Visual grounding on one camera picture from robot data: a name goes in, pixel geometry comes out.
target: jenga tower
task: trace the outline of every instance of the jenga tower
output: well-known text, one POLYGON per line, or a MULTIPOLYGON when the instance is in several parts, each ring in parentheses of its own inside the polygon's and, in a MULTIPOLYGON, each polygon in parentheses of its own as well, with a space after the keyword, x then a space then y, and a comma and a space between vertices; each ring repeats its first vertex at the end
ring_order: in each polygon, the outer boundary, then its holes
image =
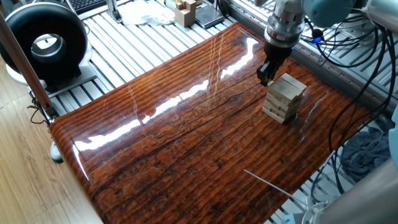
POLYGON ((306 85, 288 74, 283 74, 267 87, 268 93, 262 111, 283 123, 299 110, 306 85))
POLYGON ((180 0, 175 3, 175 21, 187 27, 195 23, 197 2, 194 0, 180 0))

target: glossy wooden table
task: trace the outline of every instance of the glossy wooden table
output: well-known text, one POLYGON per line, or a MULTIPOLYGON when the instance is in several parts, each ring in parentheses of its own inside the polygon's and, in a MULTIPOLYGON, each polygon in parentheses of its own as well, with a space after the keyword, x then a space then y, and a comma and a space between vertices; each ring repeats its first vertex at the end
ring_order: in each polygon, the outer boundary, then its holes
POLYGON ((279 124, 261 111, 264 59, 263 40, 235 23, 55 120, 52 136, 105 223, 263 223, 287 198, 243 169, 288 192, 314 173, 350 99, 289 58, 277 76, 308 88, 297 118, 279 124))

